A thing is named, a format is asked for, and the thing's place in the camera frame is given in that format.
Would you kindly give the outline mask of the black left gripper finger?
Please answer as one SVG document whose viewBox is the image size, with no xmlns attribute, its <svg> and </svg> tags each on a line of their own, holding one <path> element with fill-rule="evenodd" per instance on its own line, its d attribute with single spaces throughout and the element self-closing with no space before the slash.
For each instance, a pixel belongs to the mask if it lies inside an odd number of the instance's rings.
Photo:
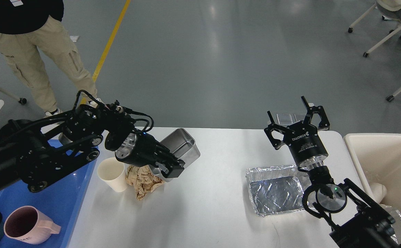
<svg viewBox="0 0 401 248">
<path fill-rule="evenodd" d="M 180 164 L 179 159 L 161 143 L 155 144 L 154 160 L 159 164 Z"/>
<path fill-rule="evenodd" d="M 151 165 L 151 172 L 160 179 L 173 179 L 180 176 L 183 172 L 185 162 L 176 160 L 170 162 L 155 162 Z"/>
</svg>

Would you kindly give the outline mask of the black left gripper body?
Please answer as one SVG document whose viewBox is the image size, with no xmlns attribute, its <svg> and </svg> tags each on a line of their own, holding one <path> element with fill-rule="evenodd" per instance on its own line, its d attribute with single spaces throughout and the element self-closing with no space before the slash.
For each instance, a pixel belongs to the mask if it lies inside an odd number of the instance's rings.
<svg viewBox="0 0 401 248">
<path fill-rule="evenodd" d="M 120 162 L 136 167 L 154 164 L 156 143 L 159 142 L 148 133 L 130 133 L 114 152 L 115 158 Z"/>
</svg>

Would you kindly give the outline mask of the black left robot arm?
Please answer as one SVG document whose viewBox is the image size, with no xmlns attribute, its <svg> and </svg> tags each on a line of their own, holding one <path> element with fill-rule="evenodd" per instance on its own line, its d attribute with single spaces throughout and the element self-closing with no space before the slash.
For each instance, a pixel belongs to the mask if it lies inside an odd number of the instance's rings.
<svg viewBox="0 0 401 248">
<path fill-rule="evenodd" d="M 150 165 L 164 179 L 179 177 L 189 165 L 149 134 L 150 115 L 95 101 L 36 121 L 9 120 L 0 129 L 0 191 L 22 180 L 31 193 L 97 159 L 104 142 L 115 158 L 136 167 Z"/>
</svg>

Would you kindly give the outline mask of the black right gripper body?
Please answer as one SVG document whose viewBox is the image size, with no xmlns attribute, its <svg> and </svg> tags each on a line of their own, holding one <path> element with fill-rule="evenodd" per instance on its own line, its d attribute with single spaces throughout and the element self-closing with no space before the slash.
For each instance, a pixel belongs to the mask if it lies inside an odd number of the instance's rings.
<svg viewBox="0 0 401 248">
<path fill-rule="evenodd" d="M 287 129 L 283 142 L 288 146 L 298 168 L 323 162 L 328 157 L 315 125 L 299 121 L 288 125 Z"/>
</svg>

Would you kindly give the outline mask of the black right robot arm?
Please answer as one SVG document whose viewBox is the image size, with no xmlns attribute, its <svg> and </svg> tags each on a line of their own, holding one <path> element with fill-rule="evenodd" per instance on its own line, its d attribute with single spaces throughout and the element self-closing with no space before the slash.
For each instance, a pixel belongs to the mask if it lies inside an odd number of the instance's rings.
<svg viewBox="0 0 401 248">
<path fill-rule="evenodd" d="M 298 171 L 306 173 L 310 185 L 304 190 L 302 205 L 312 216 L 324 219 L 331 228 L 329 236 L 339 248 L 401 248 L 393 236 L 395 219 L 352 180 L 336 183 L 319 132 L 330 122 L 322 105 L 310 105 L 304 96 L 304 119 L 284 126 L 267 111 L 269 124 L 264 132 L 273 148 L 287 146 Z"/>
</svg>

